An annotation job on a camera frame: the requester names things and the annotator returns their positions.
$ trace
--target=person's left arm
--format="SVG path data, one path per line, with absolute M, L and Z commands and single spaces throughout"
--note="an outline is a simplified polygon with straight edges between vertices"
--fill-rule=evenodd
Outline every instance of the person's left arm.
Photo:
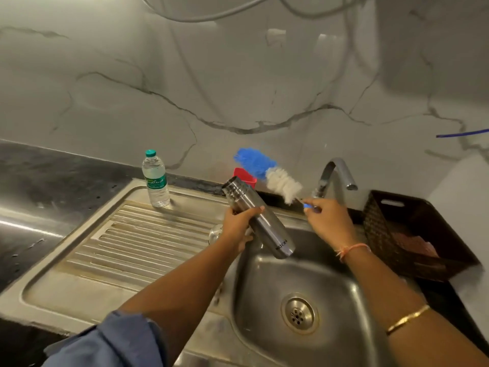
M 260 214 L 256 207 L 234 215 L 226 211 L 223 233 L 205 250 L 159 278 L 119 308 L 142 313 L 162 329 L 168 365 L 173 365 L 202 319 L 219 284 L 252 238 L 245 236 L 249 220 Z

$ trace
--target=brown basket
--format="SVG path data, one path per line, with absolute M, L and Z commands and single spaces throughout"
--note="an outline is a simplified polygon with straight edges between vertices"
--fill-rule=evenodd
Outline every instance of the brown basket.
M 446 281 L 479 260 L 428 201 L 373 190 L 364 208 L 368 244 L 401 276 Z M 419 236 L 430 242 L 438 257 L 403 249 L 393 234 Z

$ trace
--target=white brush bristles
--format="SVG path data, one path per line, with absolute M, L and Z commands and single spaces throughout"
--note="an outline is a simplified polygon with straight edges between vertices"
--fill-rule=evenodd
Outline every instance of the white brush bristles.
M 266 186 L 272 192 L 282 195 L 286 204 L 291 204 L 302 189 L 302 184 L 280 167 L 272 167 L 266 171 Z

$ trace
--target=basket handle hole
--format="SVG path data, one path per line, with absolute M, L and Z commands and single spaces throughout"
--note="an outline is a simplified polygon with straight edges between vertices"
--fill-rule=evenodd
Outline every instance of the basket handle hole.
M 395 207 L 404 207 L 405 204 L 400 201 L 393 201 L 393 200 L 381 200 L 381 203 L 383 204 L 388 204 L 389 206 L 395 206 Z

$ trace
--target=rolled-up sleeve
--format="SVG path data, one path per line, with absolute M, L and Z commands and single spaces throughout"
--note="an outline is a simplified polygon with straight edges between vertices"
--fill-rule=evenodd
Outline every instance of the rolled-up sleeve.
M 44 367 L 164 367 L 161 330 L 141 314 L 112 312 L 101 324 L 45 349 Z

